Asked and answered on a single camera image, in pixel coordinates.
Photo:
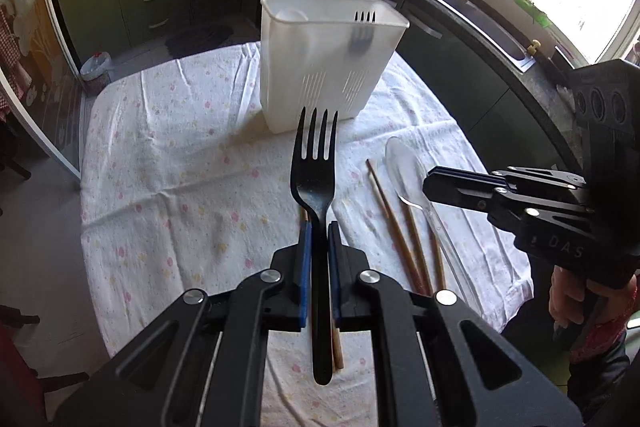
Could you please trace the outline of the person's right hand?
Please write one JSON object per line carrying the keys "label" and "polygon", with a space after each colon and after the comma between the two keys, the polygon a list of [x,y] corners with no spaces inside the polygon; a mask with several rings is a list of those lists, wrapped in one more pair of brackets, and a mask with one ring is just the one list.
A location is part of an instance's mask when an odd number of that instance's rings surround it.
{"label": "person's right hand", "polygon": [[562,327],[582,324],[586,318],[588,293],[605,301],[596,314],[596,322],[608,323],[636,309],[637,277],[633,275],[625,287],[613,289],[593,281],[584,282],[572,272],[555,267],[549,293],[549,312],[554,321]]}

